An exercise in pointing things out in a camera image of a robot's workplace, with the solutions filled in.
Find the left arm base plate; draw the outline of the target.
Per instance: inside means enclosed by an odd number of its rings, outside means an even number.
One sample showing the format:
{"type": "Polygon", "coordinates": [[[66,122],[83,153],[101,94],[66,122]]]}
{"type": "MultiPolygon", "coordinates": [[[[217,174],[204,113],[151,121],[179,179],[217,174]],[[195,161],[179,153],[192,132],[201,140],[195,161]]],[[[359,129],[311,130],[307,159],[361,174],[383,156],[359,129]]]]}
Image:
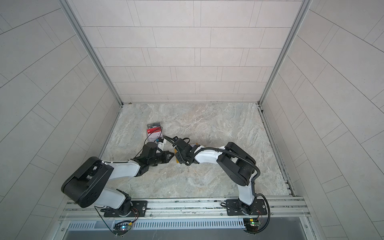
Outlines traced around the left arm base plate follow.
{"type": "Polygon", "coordinates": [[[106,218],[144,217],[147,206],[147,201],[128,201],[123,203],[118,209],[107,207],[101,209],[101,212],[104,213],[106,218]]]}

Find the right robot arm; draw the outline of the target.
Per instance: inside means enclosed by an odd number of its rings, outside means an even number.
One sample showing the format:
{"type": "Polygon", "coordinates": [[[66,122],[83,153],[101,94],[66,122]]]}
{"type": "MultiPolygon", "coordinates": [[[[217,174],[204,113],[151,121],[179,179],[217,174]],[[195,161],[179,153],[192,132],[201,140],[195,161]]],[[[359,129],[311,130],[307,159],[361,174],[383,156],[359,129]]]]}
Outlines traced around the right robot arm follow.
{"type": "Polygon", "coordinates": [[[257,198],[255,180],[261,175],[256,161],[243,149],[233,142],[224,147],[204,147],[189,144],[188,138],[166,138],[176,152],[176,158],[181,164],[215,164],[219,165],[229,178],[237,184],[239,201],[245,206],[251,206],[257,198]]]}

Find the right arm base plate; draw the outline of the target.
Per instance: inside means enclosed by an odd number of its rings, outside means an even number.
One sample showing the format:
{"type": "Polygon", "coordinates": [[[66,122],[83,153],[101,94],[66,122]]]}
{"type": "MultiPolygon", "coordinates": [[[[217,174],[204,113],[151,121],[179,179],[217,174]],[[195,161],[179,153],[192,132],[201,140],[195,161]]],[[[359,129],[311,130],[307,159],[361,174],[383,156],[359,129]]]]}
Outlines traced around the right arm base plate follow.
{"type": "Polygon", "coordinates": [[[228,216],[266,216],[267,205],[263,199],[255,199],[251,205],[246,205],[239,199],[228,199],[221,205],[226,208],[228,216]]]}

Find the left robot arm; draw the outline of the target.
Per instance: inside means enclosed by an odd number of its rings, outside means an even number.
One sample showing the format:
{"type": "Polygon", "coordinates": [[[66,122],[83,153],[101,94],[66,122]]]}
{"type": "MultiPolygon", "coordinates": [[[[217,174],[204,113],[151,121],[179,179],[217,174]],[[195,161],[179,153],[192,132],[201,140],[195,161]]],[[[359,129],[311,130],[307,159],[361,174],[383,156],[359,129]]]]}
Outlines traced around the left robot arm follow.
{"type": "Polygon", "coordinates": [[[109,180],[140,177],[150,167],[167,164],[175,156],[170,151],[158,148],[157,143],[147,143],[140,154],[127,162],[105,162],[90,157],[83,163],[61,187],[62,193],[81,208],[91,205],[107,207],[113,210],[131,207],[131,197],[121,190],[106,187],[109,180]]]}

